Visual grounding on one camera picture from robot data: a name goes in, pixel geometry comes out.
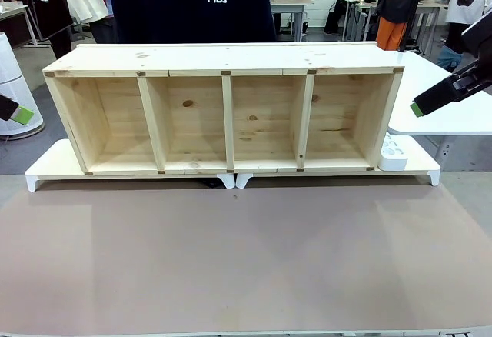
white bracket foot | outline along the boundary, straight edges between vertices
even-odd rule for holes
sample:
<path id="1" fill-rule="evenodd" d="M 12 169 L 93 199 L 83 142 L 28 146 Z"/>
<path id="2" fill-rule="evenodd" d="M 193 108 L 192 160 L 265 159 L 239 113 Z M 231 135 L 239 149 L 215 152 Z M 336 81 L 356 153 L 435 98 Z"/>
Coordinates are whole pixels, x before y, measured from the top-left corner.
<path id="1" fill-rule="evenodd" d="M 433 187 L 437 187 L 440 182 L 440 170 L 431 170 L 429 171 L 430 183 Z"/>
<path id="2" fill-rule="evenodd" d="M 42 184 L 42 180 L 37 175 L 27 175 L 25 176 L 25 181 L 28 184 L 28 190 L 30 192 L 36 192 Z"/>
<path id="3" fill-rule="evenodd" d="M 233 189 L 236 186 L 234 174 L 217 174 L 217 178 L 222 180 L 227 189 Z"/>
<path id="4" fill-rule="evenodd" d="M 253 178 L 252 174 L 238 174 L 238 179 L 236 179 L 236 187 L 239 189 L 244 189 L 251 178 Z"/>

wooden shelf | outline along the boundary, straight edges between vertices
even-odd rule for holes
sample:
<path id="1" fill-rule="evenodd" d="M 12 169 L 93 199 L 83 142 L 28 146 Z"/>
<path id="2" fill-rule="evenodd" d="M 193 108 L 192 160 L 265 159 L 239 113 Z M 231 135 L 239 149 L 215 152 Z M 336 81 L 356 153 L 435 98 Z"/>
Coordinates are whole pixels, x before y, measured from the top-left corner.
<path id="1" fill-rule="evenodd" d="M 45 77 L 89 175 L 362 172 L 403 69 L 374 45 L 359 55 L 380 61 L 351 68 L 350 46 L 83 47 Z M 115 62 L 91 68 L 90 52 Z"/>

black pants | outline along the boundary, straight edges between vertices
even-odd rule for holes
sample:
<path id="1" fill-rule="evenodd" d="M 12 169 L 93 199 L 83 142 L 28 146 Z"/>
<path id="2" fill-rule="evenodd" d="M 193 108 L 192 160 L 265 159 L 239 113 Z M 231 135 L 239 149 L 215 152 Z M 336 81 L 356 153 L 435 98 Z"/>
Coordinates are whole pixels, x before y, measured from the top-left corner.
<path id="1" fill-rule="evenodd" d="M 90 24 L 92 35 L 97 43 L 118 43 L 115 18 L 108 17 Z"/>
<path id="2" fill-rule="evenodd" d="M 450 48 L 457 54 L 462 54 L 465 52 L 466 46 L 461 38 L 461 35 L 466 31 L 470 25 L 461 23 L 450 23 L 449 24 L 449 35 L 446 40 L 446 47 Z"/>
<path id="3" fill-rule="evenodd" d="M 52 35 L 49 41 L 52 43 L 53 52 L 57 59 L 67 55 L 71 51 L 71 37 L 68 29 Z"/>

orange pants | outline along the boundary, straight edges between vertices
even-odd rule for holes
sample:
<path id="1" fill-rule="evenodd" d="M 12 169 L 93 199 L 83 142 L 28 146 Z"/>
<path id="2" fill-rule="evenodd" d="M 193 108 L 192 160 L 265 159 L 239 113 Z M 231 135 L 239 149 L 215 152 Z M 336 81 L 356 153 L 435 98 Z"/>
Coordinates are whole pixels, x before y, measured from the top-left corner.
<path id="1" fill-rule="evenodd" d="M 395 24 L 385 18 L 381 18 L 379 30 L 377 31 L 377 45 L 383 50 L 398 50 L 406 29 L 407 23 Z"/>

shelf top panel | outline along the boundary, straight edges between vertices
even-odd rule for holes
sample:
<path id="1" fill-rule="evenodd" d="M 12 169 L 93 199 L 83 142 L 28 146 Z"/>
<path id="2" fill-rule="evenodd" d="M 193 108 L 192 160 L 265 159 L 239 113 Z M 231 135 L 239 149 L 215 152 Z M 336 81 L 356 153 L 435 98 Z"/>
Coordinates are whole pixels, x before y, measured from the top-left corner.
<path id="1" fill-rule="evenodd" d="M 47 77 L 385 74 L 402 72 L 375 42 L 80 45 Z"/>

